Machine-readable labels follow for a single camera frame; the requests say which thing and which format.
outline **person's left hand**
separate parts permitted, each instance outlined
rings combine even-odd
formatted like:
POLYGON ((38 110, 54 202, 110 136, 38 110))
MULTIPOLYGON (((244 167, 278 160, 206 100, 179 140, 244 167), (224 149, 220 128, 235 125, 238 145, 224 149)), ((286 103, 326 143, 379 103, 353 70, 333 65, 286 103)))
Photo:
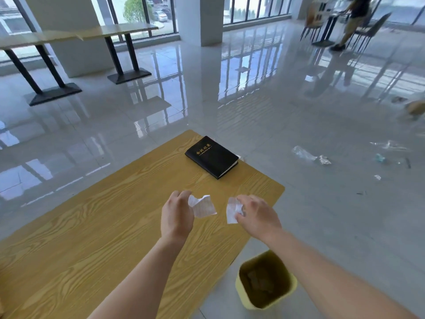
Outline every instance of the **person's left hand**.
POLYGON ((188 190, 174 191, 162 207, 162 237, 186 241, 195 219, 193 209, 188 204, 191 193, 188 190))

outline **hand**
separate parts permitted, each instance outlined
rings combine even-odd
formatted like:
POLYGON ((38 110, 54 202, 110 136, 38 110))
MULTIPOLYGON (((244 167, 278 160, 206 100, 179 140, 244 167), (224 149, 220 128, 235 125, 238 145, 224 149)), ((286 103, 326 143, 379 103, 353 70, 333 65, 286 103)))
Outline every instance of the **hand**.
POLYGON ((236 214, 236 220, 249 235, 265 242, 276 229, 282 229, 278 215, 263 199, 254 195, 236 198, 243 204, 245 212, 245 216, 236 214))
POLYGON ((162 207, 161 235, 185 242, 193 227, 193 209, 188 200, 192 192, 174 191, 162 207))

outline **white car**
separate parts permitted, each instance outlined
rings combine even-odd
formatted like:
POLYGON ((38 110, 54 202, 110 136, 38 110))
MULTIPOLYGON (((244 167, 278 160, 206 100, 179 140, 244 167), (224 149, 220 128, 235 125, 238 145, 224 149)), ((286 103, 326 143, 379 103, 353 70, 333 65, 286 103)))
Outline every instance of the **white car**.
POLYGON ((159 22, 167 22, 168 21, 167 15, 164 12, 162 12, 162 11, 155 11, 153 13, 153 18, 156 21, 159 21, 159 22))

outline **black shoe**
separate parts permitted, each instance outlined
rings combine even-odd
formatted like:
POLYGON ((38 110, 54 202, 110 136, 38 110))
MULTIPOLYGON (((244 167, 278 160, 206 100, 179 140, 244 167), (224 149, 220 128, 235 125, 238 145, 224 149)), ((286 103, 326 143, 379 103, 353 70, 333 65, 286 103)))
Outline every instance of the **black shoe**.
POLYGON ((332 46, 331 48, 329 48, 329 50, 330 51, 343 51, 343 50, 345 50, 345 45, 342 45, 342 46, 340 46, 340 45, 335 45, 335 46, 332 46))

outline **piece of paper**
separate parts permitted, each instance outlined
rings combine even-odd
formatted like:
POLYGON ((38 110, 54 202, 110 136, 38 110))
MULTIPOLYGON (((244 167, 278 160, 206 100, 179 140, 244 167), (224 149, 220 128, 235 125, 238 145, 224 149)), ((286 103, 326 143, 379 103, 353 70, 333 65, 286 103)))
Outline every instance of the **piece of paper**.
POLYGON ((210 195, 204 195, 199 199, 195 198, 193 195, 190 195, 188 204, 190 207, 192 207, 195 217, 202 218, 217 214, 210 195))
POLYGON ((237 220, 235 218, 236 214, 243 215, 242 204, 235 197, 229 198, 227 202, 226 215, 228 224, 236 224, 237 220))

